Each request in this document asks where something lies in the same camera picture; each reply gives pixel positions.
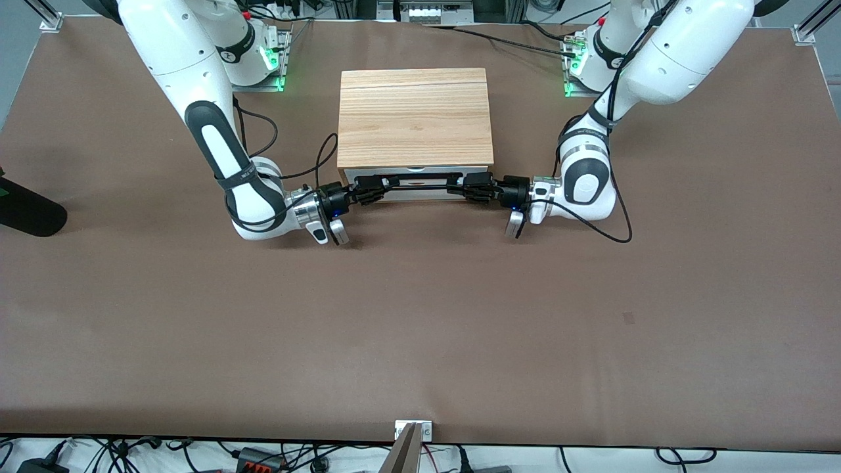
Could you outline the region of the white drawer with black handle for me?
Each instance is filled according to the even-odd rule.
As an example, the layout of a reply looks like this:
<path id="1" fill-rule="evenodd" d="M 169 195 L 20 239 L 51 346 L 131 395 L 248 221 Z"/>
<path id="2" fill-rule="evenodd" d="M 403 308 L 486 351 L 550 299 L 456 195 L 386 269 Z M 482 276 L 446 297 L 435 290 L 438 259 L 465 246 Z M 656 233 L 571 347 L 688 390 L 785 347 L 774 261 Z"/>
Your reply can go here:
<path id="1" fill-rule="evenodd" d="M 488 166 L 426 166 L 414 168 L 346 168 L 340 170 L 340 176 L 346 183 L 353 183 L 356 177 L 365 175 L 397 175 L 400 183 L 441 183 L 451 174 L 464 177 L 467 173 L 485 173 Z"/>

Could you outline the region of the light wooden drawer cabinet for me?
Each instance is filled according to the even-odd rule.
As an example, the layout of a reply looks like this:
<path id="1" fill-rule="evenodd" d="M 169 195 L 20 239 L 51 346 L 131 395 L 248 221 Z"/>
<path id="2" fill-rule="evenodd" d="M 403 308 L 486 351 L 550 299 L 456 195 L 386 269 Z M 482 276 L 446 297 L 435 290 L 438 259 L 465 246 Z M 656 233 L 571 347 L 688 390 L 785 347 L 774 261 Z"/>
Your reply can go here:
<path id="1" fill-rule="evenodd" d="M 491 170 L 494 164 L 485 69 L 342 72 L 339 175 L 346 168 L 488 166 Z"/>

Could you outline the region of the brown table cover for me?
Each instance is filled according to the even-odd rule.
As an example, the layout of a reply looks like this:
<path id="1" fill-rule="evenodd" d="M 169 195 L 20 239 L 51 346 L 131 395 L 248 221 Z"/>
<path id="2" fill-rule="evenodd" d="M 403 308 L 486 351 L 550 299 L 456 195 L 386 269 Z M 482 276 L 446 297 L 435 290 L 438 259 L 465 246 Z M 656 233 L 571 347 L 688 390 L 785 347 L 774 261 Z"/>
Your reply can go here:
<path id="1" fill-rule="evenodd" d="M 128 36 L 40 37 L 3 131 L 62 233 L 0 229 L 0 433 L 841 450 L 841 123 L 751 29 L 612 135 L 634 239 L 378 203 L 249 242 Z"/>

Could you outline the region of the white terminal block device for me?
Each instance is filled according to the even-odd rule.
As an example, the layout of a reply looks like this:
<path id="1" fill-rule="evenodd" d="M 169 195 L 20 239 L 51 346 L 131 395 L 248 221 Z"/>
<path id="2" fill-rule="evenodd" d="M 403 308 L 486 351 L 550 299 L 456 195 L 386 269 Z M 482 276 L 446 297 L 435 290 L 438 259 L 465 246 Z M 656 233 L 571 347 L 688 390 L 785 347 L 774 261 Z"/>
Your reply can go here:
<path id="1" fill-rule="evenodd" d="M 376 0 L 376 19 L 422 25 L 474 23 L 472 0 Z"/>

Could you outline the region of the black orange power adapter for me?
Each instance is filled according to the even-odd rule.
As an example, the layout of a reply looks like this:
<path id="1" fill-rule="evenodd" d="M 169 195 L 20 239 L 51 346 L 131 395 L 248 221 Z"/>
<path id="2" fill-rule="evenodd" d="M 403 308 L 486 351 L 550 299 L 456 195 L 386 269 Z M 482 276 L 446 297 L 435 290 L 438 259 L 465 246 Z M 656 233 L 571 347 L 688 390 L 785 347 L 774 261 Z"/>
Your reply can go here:
<path id="1" fill-rule="evenodd" d="M 286 465 L 281 454 L 270 454 L 259 449 L 235 450 L 233 456 L 237 458 L 235 473 L 282 473 Z"/>

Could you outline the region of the black cylindrical object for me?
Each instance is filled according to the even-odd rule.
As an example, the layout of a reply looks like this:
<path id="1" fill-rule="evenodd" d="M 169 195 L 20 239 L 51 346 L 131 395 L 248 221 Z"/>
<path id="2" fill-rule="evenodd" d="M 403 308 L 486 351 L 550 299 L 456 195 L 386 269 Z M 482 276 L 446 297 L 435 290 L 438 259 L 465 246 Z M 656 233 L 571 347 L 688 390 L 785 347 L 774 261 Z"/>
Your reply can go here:
<path id="1" fill-rule="evenodd" d="M 6 179 L 0 167 L 0 225 L 35 237 L 50 237 L 66 222 L 63 206 Z"/>

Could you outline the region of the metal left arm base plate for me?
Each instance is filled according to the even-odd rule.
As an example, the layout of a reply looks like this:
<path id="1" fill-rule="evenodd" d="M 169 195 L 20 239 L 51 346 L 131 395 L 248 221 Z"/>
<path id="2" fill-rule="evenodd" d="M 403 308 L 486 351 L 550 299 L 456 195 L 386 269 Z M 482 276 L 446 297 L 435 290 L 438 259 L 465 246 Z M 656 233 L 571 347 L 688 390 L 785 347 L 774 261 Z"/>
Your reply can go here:
<path id="1" fill-rule="evenodd" d="M 586 30 L 565 35 L 560 43 L 562 52 L 572 56 L 562 58 L 564 93 L 568 98 L 595 98 L 604 87 L 604 60 L 592 49 L 592 35 Z"/>

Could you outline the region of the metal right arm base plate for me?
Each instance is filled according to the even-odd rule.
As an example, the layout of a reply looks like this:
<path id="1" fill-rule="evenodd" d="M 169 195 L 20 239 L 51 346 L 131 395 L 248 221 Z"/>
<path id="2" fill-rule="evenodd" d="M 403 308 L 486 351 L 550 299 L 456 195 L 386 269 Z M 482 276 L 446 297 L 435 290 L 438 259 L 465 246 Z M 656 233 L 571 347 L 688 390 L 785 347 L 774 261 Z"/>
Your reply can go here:
<path id="1" fill-rule="evenodd" d="M 255 27 L 255 38 L 237 63 L 226 66 L 235 92 L 283 92 L 292 50 L 292 31 Z"/>

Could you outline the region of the aluminium frame profile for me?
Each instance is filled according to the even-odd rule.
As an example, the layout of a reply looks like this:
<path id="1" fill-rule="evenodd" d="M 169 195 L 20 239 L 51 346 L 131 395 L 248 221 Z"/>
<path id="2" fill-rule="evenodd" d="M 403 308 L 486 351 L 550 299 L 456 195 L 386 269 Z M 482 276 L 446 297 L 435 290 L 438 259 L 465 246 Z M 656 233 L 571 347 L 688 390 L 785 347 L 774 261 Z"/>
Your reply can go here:
<path id="1" fill-rule="evenodd" d="M 841 0 L 824 0 L 799 24 L 805 24 L 816 34 L 817 31 L 826 26 L 839 12 L 841 12 Z"/>

